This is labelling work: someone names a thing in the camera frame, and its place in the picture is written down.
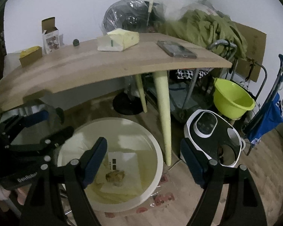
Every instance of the wooden table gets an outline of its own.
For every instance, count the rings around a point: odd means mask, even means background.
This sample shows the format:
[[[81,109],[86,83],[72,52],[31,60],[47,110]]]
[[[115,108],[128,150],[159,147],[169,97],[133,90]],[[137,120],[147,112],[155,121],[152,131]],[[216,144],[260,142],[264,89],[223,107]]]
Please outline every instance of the wooden table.
[[[178,42],[195,52],[197,59],[170,57],[157,46],[158,40]],[[77,47],[62,47],[44,55],[30,66],[16,68],[1,79],[0,113],[47,93],[129,75],[136,75],[141,100],[144,102],[140,74],[153,72],[165,143],[165,160],[170,165],[171,117],[167,71],[230,67],[229,61],[202,47],[163,34],[140,34],[139,44],[123,52],[98,51],[97,40],[94,39],[81,42]]]

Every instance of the plastic container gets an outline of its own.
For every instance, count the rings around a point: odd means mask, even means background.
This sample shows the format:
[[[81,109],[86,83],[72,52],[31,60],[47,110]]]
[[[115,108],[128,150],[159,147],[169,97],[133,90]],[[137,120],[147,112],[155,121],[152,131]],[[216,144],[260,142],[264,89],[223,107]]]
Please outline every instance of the plastic container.
[[[91,149],[99,137],[107,139],[108,152],[135,152],[138,157],[142,194],[118,204],[106,203],[93,190],[85,192],[94,210],[120,212],[137,207],[155,191],[162,175],[163,156],[153,135],[141,125],[123,118],[101,118],[79,127],[74,135],[63,144],[58,156],[58,166],[64,166],[80,158],[85,150]]]
[[[236,120],[255,107],[255,101],[239,85],[219,79],[215,81],[214,104],[224,116]]]

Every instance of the table top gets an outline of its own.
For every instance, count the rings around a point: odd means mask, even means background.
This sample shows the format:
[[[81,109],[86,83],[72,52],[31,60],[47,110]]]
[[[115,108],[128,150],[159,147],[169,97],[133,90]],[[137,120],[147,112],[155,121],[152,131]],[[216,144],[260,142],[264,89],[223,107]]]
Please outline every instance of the table top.
[[[167,55],[158,40],[175,41],[196,53],[197,59]],[[140,42],[123,52],[97,50],[97,40],[68,45],[32,65],[17,67],[0,80],[0,113],[28,100],[117,77],[159,70],[230,68],[222,57],[192,43],[159,33],[140,34]]]

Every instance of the small green object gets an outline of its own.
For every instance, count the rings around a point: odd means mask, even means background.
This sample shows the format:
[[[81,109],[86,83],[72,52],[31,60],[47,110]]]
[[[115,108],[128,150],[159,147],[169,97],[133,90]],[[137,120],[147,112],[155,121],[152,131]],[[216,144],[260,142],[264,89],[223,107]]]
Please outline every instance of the small green object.
[[[76,47],[76,46],[80,45],[80,42],[79,42],[78,39],[74,39],[72,44]]]

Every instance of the yellow-green bucket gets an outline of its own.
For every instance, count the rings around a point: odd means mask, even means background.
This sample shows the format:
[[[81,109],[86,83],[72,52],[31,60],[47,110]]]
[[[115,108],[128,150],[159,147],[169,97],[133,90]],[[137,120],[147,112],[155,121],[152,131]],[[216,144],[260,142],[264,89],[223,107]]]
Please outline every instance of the yellow-green bucket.
[[[214,104],[222,115],[236,120],[255,107],[253,98],[234,82],[215,80]]]

